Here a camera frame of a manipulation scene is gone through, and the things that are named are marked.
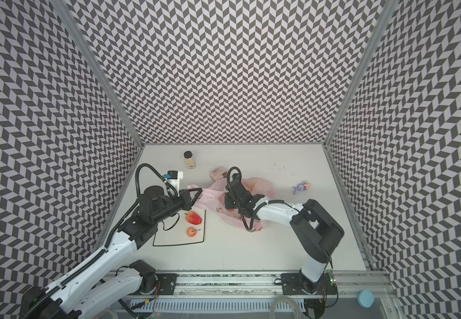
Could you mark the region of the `red strawberry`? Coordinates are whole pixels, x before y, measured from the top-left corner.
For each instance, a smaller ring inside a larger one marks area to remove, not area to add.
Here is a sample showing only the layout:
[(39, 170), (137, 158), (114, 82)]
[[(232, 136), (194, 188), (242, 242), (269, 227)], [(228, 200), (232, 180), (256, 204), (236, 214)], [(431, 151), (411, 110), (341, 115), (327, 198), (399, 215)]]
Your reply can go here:
[(202, 223), (202, 218), (194, 211), (189, 211), (185, 215), (186, 221), (192, 225), (200, 225)]

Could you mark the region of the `small red apple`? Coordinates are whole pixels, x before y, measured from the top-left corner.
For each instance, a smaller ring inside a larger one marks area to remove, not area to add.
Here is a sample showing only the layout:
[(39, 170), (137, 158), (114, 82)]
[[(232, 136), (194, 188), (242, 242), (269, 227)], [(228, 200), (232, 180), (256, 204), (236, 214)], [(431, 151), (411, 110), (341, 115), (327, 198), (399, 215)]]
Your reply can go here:
[(194, 227), (189, 227), (188, 230), (187, 230), (187, 236), (188, 237), (195, 237), (199, 231), (200, 231), (200, 229), (196, 229)]

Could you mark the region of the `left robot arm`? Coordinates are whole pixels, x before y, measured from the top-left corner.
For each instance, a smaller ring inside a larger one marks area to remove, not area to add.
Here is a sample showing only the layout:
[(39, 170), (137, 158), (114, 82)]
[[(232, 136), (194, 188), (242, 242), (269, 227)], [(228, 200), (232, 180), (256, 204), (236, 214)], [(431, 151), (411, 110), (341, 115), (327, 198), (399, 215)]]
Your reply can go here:
[(101, 280), (147, 243), (159, 223), (180, 211), (189, 211), (201, 195), (201, 188), (166, 195), (161, 186), (148, 187), (98, 250), (47, 287), (32, 287), (24, 294), (20, 318), (93, 318), (124, 296), (154, 291), (155, 269), (145, 261), (133, 262), (123, 274), (105, 283)]

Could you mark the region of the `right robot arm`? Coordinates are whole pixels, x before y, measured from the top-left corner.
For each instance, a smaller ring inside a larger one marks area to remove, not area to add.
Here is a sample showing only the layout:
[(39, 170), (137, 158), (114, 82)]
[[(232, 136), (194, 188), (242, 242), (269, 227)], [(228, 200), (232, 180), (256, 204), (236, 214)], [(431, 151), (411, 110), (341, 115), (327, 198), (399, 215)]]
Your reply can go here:
[(298, 275), (302, 292), (315, 294), (323, 288), (323, 273), (332, 264), (331, 255), (343, 239), (340, 224), (316, 200), (303, 204), (253, 195), (239, 179), (226, 185), (225, 207), (237, 209), (246, 231), (253, 232), (256, 221), (272, 221), (291, 227), (307, 254)]

